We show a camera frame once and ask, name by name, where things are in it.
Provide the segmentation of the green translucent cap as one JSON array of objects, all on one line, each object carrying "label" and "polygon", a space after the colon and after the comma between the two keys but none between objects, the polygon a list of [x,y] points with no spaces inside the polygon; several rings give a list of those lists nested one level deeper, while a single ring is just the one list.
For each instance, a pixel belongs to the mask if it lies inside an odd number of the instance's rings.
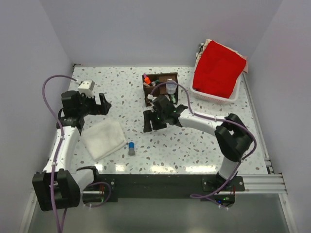
[{"label": "green translucent cap", "polygon": [[175,96],[174,96],[174,95],[171,95],[171,99],[172,99],[172,102],[173,102],[173,103],[176,103],[176,99],[175,99]]}]

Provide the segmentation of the brown wooden desk organizer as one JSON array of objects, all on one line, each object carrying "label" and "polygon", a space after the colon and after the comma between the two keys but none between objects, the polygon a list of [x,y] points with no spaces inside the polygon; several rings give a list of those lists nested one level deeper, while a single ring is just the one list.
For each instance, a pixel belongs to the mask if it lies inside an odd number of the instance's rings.
[{"label": "brown wooden desk organizer", "polygon": [[[147,77],[150,79],[151,82],[159,80],[159,84],[157,86],[152,86],[151,83],[149,84],[150,87],[145,87],[143,85],[143,92],[144,92],[144,101],[145,101],[145,106],[149,107],[151,106],[150,100],[147,99],[148,94],[151,94],[151,92],[155,89],[153,92],[154,97],[158,97],[159,95],[166,95],[169,97],[169,100],[172,102],[171,95],[168,95],[166,92],[166,86],[160,84],[165,83],[166,81],[175,81],[178,83],[178,73],[177,72],[171,72],[171,73],[156,73],[156,74],[146,74]],[[174,94],[176,103],[178,103],[178,95],[179,95],[179,87],[176,89],[176,93]]]}]

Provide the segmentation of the blue grey stamp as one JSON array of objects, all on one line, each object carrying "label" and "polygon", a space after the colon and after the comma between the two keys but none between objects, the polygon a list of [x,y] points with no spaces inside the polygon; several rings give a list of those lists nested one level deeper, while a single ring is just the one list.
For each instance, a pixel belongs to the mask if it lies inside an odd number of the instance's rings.
[{"label": "blue grey stamp", "polygon": [[133,142],[128,143],[128,155],[134,156],[135,155],[135,146]]}]

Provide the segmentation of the clear jar of paperclips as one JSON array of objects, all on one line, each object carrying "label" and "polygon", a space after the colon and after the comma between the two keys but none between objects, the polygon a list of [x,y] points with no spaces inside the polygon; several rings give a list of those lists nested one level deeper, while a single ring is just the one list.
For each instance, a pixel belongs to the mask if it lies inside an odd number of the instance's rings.
[{"label": "clear jar of paperclips", "polygon": [[166,92],[168,95],[173,95],[176,93],[177,84],[175,82],[173,81],[167,82],[165,86],[166,86]]}]

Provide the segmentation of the orange capped black highlighter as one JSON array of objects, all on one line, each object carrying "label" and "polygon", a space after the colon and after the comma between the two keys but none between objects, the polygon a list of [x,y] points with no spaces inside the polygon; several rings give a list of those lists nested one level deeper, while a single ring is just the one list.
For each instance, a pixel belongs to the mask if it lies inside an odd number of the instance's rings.
[{"label": "orange capped black highlighter", "polygon": [[149,79],[148,77],[146,77],[146,78],[144,79],[144,82],[145,82],[146,84],[150,84],[150,83],[151,83],[151,81],[150,81],[150,79]]}]

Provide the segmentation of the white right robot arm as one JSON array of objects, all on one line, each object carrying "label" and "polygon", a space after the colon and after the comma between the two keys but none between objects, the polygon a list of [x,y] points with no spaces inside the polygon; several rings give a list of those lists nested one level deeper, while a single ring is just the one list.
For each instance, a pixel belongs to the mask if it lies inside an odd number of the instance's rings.
[{"label": "white right robot arm", "polygon": [[221,118],[204,115],[182,104],[175,106],[165,96],[155,98],[151,107],[143,112],[145,133],[171,125],[200,130],[216,137],[224,158],[211,184],[223,191],[233,186],[233,177],[238,172],[243,155],[255,143],[254,136],[236,114]]}]

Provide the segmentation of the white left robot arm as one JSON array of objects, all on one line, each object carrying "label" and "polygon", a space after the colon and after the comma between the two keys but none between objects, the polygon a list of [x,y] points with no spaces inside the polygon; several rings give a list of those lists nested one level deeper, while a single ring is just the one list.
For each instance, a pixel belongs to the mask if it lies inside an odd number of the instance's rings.
[{"label": "white left robot arm", "polygon": [[57,135],[52,154],[42,172],[33,176],[32,184],[42,211],[51,211],[52,200],[57,209],[77,207],[82,192],[87,187],[96,190],[101,179],[95,166],[78,168],[70,173],[71,160],[88,115],[107,115],[111,104],[103,93],[100,104],[95,97],[87,97],[79,91],[66,91],[61,95],[63,108],[57,114]]}]

